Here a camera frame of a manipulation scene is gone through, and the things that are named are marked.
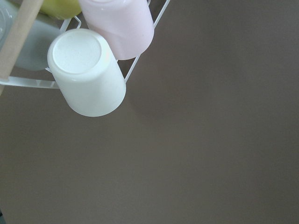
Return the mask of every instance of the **gray background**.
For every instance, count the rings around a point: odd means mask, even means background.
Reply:
[[[298,11],[172,0],[104,117],[76,114],[59,90],[6,87],[7,223],[299,223]]]

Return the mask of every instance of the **drying rack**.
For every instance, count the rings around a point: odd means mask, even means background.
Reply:
[[[168,4],[169,4],[170,0],[166,0],[163,7],[161,8],[157,18],[154,21],[154,28],[156,28],[157,24],[159,23],[164,11],[166,10]],[[71,22],[72,19],[75,19],[78,22],[77,28],[81,27],[81,20],[78,17],[74,17],[71,19],[67,19],[64,20],[64,22],[61,25],[60,30],[62,32],[65,32]],[[128,79],[130,78],[130,75],[134,69],[134,67],[136,66],[138,60],[140,58],[140,55],[137,56],[129,71],[127,72],[126,76],[125,76],[125,82],[128,81]],[[1,85],[9,85],[9,86],[19,86],[19,87],[29,87],[29,88],[43,88],[43,89],[59,89],[57,83],[55,81],[47,81],[47,80],[39,80],[39,79],[31,79],[31,78],[23,78],[23,77],[14,77],[14,76],[10,76],[8,77],[8,79],[1,79],[0,78],[0,84]]]

